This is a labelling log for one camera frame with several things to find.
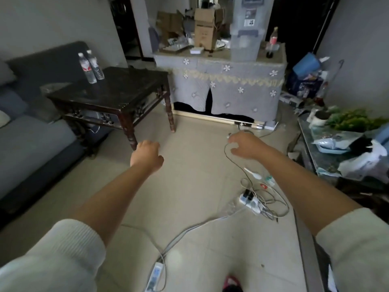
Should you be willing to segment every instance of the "white wall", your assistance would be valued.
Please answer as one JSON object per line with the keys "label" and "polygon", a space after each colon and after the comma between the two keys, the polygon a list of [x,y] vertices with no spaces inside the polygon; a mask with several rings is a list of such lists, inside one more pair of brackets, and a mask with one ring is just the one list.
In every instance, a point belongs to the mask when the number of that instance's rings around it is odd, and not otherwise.
{"label": "white wall", "polygon": [[84,41],[102,67],[127,67],[107,0],[0,0],[0,58]]}
{"label": "white wall", "polygon": [[345,60],[330,85],[329,104],[388,116],[388,9],[389,0],[340,0],[317,53],[331,57],[326,64],[330,70]]}

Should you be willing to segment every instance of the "plastic storage box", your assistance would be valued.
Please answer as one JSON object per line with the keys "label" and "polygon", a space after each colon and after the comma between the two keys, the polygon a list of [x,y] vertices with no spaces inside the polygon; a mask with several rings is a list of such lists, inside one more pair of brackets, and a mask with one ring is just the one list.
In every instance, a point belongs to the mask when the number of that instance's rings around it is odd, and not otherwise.
{"label": "plastic storage box", "polygon": [[256,61],[265,30],[240,30],[231,35],[231,61]]}
{"label": "plastic storage box", "polygon": [[230,32],[264,28],[267,0],[234,0],[233,22]]}

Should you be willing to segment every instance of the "plastic bag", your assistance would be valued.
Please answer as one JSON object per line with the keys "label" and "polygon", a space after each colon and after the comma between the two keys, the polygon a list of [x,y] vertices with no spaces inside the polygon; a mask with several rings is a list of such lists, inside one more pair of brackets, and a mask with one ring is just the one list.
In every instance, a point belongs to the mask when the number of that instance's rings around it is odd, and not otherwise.
{"label": "plastic bag", "polygon": [[350,144],[362,137],[363,133],[338,131],[330,127],[312,127],[313,144],[327,149],[346,149]]}

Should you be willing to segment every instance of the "white cable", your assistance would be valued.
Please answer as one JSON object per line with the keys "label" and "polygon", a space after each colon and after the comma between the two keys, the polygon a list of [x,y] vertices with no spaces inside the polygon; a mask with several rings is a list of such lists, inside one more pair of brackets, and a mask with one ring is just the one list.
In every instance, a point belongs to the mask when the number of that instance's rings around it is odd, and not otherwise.
{"label": "white cable", "polygon": [[[254,135],[254,133],[250,130],[244,130],[245,132],[248,132],[248,133],[251,133]],[[263,135],[263,136],[260,136],[259,138],[262,138],[262,137],[265,137],[265,136],[269,136],[270,134],[272,134],[273,132],[275,131],[275,129],[273,131],[271,131],[270,133],[266,134],[266,135]],[[242,178],[240,180],[240,185],[245,188],[246,190],[249,190],[252,192],[252,194],[254,195],[254,197],[256,197],[258,199],[258,204],[257,206],[259,206],[259,204],[261,204],[261,206],[263,206],[263,210],[261,211],[261,214],[271,220],[274,220],[275,218],[282,218],[284,216],[286,216],[289,211],[290,211],[290,208],[289,208],[289,205],[288,203],[285,201],[285,199],[279,194],[279,192],[277,192],[273,187],[271,187],[270,185],[268,185],[267,183],[265,182],[261,182],[261,183],[256,183],[256,184],[259,184],[260,186],[261,185],[265,185],[267,188],[271,189],[277,196],[279,196],[281,198],[281,200],[277,200],[275,198],[274,195],[272,195],[269,191],[265,190],[264,188],[258,188],[258,189],[255,189],[254,188],[254,184],[251,179],[249,178],[249,176],[247,175],[247,173],[245,172],[245,170],[239,166],[238,164],[236,164],[233,160],[231,160],[231,158],[229,156],[227,156],[227,153],[226,153],[226,148],[227,146],[229,145],[229,143],[227,143],[225,146],[224,146],[224,154],[226,155],[226,158],[229,159],[234,165],[236,165],[240,170],[242,170],[242,172],[246,175],[246,178]],[[265,191],[267,192],[269,195],[271,195],[272,199],[270,200],[266,200],[263,196],[261,196],[260,194],[257,193],[257,191]],[[274,204],[276,202],[279,202],[281,204],[284,204],[286,206],[286,210],[281,213],[281,214],[278,214],[277,212],[275,212],[274,210],[271,210],[269,208],[269,204]]]}
{"label": "white cable", "polygon": [[160,251],[158,246],[157,246],[157,243],[154,241],[153,237],[149,234],[149,232],[146,230],[146,229],[143,229],[141,227],[136,227],[136,226],[133,226],[133,225],[129,225],[129,224],[121,224],[120,226],[122,227],[128,227],[128,228],[131,228],[131,229],[136,229],[136,230],[139,230],[141,232],[143,232],[147,237],[148,239],[150,240],[150,242],[153,244],[154,248],[156,248],[156,250],[158,251],[159,253],[159,259],[157,260],[157,262],[160,262],[160,260],[162,260],[162,264],[163,264],[163,267],[164,267],[164,270],[165,270],[165,280],[164,280],[164,283],[163,283],[163,287],[161,290],[158,290],[156,292],[162,292],[165,287],[166,287],[166,282],[167,282],[167,267],[166,267],[166,263],[165,263],[165,259],[164,257],[166,257],[166,255],[168,254],[168,252],[190,231],[193,231],[201,226],[204,226],[212,221],[216,221],[216,220],[222,220],[222,219],[226,219],[234,214],[236,214],[237,212],[240,212],[243,208],[241,209],[238,209],[237,211],[231,213],[230,215],[225,215],[225,216],[222,216],[222,217],[217,217],[217,218],[210,218],[210,219],[207,219],[206,221],[203,221],[199,224],[196,224],[194,226],[191,226],[191,227],[188,227],[186,229],[184,229],[181,233],[179,233],[174,239],[172,239],[170,241],[170,243],[166,246],[166,248],[163,250],[163,251]]}

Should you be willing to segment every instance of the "hand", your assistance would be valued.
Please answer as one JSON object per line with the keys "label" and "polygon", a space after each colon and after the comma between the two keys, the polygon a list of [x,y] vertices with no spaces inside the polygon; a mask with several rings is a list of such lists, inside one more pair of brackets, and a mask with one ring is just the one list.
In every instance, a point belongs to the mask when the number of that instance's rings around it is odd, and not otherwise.
{"label": "hand", "polygon": [[130,166],[141,166],[152,174],[163,165],[163,156],[159,155],[159,143],[145,140],[138,143],[137,149],[132,153]]}
{"label": "hand", "polygon": [[239,147],[231,149],[231,154],[244,159],[258,159],[258,155],[267,145],[251,133],[240,131],[228,138],[228,143],[236,142]]}

